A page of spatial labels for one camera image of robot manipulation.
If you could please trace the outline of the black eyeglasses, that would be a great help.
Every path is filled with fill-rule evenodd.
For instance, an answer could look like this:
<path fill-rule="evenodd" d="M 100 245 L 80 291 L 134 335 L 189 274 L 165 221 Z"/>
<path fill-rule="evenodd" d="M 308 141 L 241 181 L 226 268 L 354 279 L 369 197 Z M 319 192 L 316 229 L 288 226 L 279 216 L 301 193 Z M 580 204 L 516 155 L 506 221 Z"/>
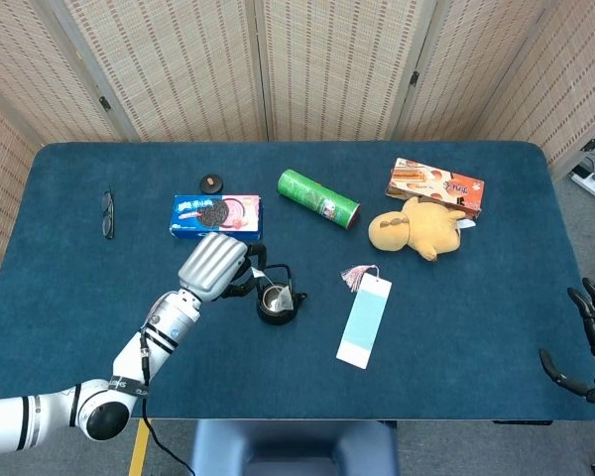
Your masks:
<path fill-rule="evenodd" d="M 114 196 L 111 189 L 102 196 L 102 235 L 105 239 L 114 238 Z"/>

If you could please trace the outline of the black cast iron teapot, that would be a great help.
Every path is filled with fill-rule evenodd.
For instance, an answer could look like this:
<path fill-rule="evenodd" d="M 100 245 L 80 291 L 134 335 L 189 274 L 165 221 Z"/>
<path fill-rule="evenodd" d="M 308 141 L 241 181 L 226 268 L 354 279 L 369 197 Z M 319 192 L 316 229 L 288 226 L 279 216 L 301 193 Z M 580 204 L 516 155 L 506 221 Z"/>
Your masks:
<path fill-rule="evenodd" d="M 300 306 L 307 299 L 307 294 L 294 291 L 292 271 L 288 265 L 268 265 L 267 270 L 269 269 L 285 270 L 287 281 L 273 282 L 264 271 L 251 268 L 253 278 L 256 280 L 257 313 L 267 324 L 285 325 L 297 316 Z"/>

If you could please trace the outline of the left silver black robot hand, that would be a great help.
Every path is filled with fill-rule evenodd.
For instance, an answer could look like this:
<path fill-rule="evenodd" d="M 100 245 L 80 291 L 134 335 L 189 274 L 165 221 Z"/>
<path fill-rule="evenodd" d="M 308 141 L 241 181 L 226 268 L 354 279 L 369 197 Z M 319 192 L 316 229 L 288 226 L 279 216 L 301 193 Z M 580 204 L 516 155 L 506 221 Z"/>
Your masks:
<path fill-rule="evenodd" d="M 218 298 L 240 298 L 258 286 L 251 275 L 243 284 L 233 284 L 252 267 L 257 258 L 258 269 L 267 264 L 263 243 L 247 244 L 234 237 L 210 232 L 204 236 L 178 271 L 180 286 L 202 301 Z"/>

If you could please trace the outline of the blue white bookmark with tassel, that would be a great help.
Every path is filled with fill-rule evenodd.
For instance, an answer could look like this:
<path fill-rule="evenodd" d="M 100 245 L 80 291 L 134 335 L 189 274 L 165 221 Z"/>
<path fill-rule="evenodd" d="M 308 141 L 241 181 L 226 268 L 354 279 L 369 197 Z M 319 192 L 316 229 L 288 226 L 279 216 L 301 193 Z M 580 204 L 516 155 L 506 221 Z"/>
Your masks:
<path fill-rule="evenodd" d="M 369 364 L 392 283 L 380 277 L 377 265 L 360 265 L 340 274 L 355 294 L 336 358 L 362 370 Z"/>

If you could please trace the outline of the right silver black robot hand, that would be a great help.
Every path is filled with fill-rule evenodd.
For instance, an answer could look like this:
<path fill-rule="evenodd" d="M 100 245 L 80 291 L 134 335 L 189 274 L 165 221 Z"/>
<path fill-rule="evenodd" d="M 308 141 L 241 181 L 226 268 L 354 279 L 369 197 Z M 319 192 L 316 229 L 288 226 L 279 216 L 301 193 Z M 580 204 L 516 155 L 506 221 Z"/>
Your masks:
<path fill-rule="evenodd" d="M 567 293 L 582 318 L 589 350 L 595 364 L 595 282 L 589 278 L 583 278 L 582 285 L 588 296 L 585 296 L 575 288 L 568 288 Z M 595 404 L 595 380 L 594 385 L 589 387 L 587 384 L 572 379 L 560 372 L 554 365 L 549 352 L 545 349 L 540 348 L 538 356 L 543 371 L 553 383 L 575 396 L 584 399 L 587 403 Z"/>

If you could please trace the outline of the blue table cloth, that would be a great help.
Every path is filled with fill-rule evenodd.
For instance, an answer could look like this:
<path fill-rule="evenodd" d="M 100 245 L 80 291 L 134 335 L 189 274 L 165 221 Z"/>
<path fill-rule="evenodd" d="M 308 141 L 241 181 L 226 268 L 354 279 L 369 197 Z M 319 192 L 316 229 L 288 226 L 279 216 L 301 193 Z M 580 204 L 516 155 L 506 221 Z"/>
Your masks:
<path fill-rule="evenodd" d="M 460 248 L 430 263 L 367 237 L 396 158 L 482 179 Z M 292 169 L 360 203 L 348 228 L 280 195 Z M 0 399 L 110 376 L 194 248 L 169 229 L 176 195 L 218 174 L 263 202 L 271 263 L 307 299 L 282 326 L 254 296 L 204 304 L 151 386 L 153 417 L 591 419 L 538 351 L 591 381 L 567 289 L 581 280 L 545 157 L 526 142 L 66 143 L 38 151 L 0 271 Z M 114 196 L 114 238 L 102 196 Z M 355 294 L 340 274 L 377 265 L 392 288 L 366 370 L 336 358 Z"/>

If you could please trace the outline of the green chips can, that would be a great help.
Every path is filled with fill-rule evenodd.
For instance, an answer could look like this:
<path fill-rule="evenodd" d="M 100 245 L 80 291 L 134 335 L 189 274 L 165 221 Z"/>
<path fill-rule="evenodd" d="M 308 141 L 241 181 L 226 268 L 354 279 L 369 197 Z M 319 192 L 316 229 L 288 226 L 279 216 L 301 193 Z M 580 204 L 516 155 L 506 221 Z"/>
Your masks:
<path fill-rule="evenodd" d="M 292 169 L 286 169 L 277 182 L 280 195 L 298 203 L 344 229 L 350 228 L 359 213 L 360 203 Z"/>

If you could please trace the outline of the woven folding screen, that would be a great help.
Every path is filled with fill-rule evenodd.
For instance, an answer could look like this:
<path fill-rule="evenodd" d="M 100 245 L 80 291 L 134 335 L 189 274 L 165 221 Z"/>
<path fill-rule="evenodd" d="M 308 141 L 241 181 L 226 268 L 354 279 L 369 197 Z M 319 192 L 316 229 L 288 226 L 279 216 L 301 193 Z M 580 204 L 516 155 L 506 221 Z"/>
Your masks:
<path fill-rule="evenodd" d="M 595 0 L 0 0 L 0 261 L 47 144 L 593 134 Z"/>

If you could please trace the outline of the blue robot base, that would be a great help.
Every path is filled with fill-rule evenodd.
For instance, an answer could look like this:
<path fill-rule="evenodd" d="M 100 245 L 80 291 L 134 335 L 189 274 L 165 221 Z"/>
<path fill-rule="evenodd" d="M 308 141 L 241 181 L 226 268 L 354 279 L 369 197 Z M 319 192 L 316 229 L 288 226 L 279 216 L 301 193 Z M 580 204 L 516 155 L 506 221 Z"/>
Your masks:
<path fill-rule="evenodd" d="M 400 476 L 397 429 L 377 420 L 202 419 L 196 476 Z"/>

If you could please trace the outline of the blue pink Oreo cookie box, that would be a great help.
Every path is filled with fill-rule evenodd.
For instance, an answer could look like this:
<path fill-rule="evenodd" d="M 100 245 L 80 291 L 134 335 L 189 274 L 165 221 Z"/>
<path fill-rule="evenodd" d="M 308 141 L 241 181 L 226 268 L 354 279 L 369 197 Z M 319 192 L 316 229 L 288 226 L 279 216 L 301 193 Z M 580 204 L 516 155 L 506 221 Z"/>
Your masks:
<path fill-rule="evenodd" d="M 209 232 L 253 242 L 263 236 L 263 205 L 259 195 L 176 195 L 170 232 L 195 239 Z"/>

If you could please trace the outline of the orange snack box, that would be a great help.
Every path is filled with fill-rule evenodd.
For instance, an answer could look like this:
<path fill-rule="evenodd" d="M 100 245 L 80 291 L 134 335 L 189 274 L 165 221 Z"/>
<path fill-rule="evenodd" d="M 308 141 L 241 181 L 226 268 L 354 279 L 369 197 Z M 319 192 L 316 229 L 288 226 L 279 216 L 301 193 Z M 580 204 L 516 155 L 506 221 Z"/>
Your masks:
<path fill-rule="evenodd" d="M 485 183 L 479 178 L 396 158 L 385 194 L 401 200 L 425 198 L 477 218 L 482 210 L 484 188 Z"/>

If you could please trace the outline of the yellow plush toy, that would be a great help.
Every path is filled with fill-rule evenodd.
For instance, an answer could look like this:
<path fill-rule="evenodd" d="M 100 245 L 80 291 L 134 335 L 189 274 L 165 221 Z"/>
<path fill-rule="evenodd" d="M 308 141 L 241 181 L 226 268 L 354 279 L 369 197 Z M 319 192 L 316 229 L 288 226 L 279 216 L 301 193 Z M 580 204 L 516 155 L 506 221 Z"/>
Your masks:
<path fill-rule="evenodd" d="M 406 200 L 400 210 L 376 216 L 368 226 L 370 243 L 378 250 L 398 252 L 409 247 L 429 262 L 456 251 L 461 244 L 462 220 L 476 215 L 424 197 Z"/>

